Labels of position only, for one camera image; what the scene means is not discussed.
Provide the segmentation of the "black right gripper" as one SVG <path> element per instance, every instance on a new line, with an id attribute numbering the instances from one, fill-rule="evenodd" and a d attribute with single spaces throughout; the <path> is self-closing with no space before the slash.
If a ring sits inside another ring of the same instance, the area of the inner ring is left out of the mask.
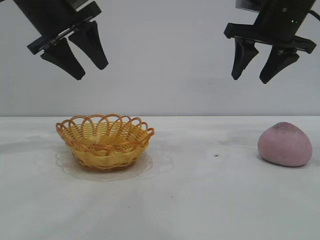
<path id="1" fill-rule="evenodd" d="M 238 80 L 259 53 L 256 42 L 273 46 L 259 75 L 263 84 L 297 62 L 300 58 L 297 50 L 312 53 L 316 44 L 296 33 L 314 4 L 314 0 L 265 0 L 252 25 L 228 23 L 224 35 L 235 38 L 233 79 Z"/>

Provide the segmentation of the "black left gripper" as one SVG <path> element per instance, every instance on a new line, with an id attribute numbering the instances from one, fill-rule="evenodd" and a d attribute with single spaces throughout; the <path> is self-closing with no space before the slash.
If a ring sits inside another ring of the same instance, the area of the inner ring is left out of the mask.
<path id="1" fill-rule="evenodd" d="M 86 2 L 86 0 L 15 0 L 14 3 L 41 34 L 40 38 L 27 46 L 32 54 L 37 54 L 51 42 L 61 39 L 62 32 L 70 32 L 80 25 L 68 39 L 81 49 L 98 69 L 105 69 L 109 62 L 101 45 L 98 24 L 96 21 L 89 21 L 101 14 L 102 10 L 95 1 L 78 10 Z M 66 38 L 45 49 L 40 57 L 78 81 L 86 74 Z"/>

